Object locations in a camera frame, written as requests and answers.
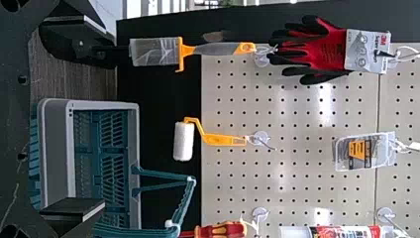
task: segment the white pegboard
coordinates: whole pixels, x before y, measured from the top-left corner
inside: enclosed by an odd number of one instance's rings
[[[393,45],[394,48],[407,44]],[[408,46],[420,49],[420,44]],[[395,131],[406,144],[420,141],[420,60],[400,63],[380,77],[379,130]],[[394,221],[420,236],[420,154],[397,155],[395,167],[377,172],[377,207],[388,206]]]
[[[209,133],[269,133],[265,147],[202,145],[202,224],[270,211],[262,236],[279,225],[373,224],[374,170],[336,173],[332,141],[376,131],[378,76],[302,86],[282,67],[252,56],[203,57],[202,122]]]

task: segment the pegboard hook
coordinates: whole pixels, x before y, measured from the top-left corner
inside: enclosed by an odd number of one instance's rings
[[[411,236],[399,225],[392,221],[396,214],[389,207],[382,207],[376,211],[376,218],[382,223],[391,224],[394,227],[394,234],[397,238],[411,238]]]
[[[241,214],[241,218],[240,221],[246,225],[251,226],[254,230],[256,230],[256,236],[255,237],[261,237],[260,235],[260,222],[264,222],[266,221],[267,217],[269,215],[269,211],[267,209],[265,209],[264,207],[257,207],[254,209],[253,211],[253,221],[247,222],[242,218],[242,214]]]
[[[265,131],[257,131],[254,135],[246,136],[245,138],[249,143],[253,144],[254,146],[265,146],[270,150],[277,150],[276,147],[268,145],[268,141],[271,139],[271,137]]]

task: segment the hanging tag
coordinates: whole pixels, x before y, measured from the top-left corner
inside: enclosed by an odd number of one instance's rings
[[[390,54],[390,41],[389,32],[348,29],[344,68],[353,71],[386,73],[388,57],[378,56],[377,53]]]

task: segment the work glove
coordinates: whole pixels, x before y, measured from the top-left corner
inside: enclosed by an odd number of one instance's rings
[[[274,51],[267,55],[274,65],[298,64],[283,70],[282,75],[303,75],[303,85],[326,82],[349,75],[344,69],[346,29],[335,27],[316,16],[304,16],[302,24],[287,23],[285,30],[272,33],[269,45]]]

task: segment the brush handle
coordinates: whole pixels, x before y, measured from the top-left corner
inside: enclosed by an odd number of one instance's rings
[[[195,47],[194,55],[233,56],[256,51],[254,43],[210,43]]]

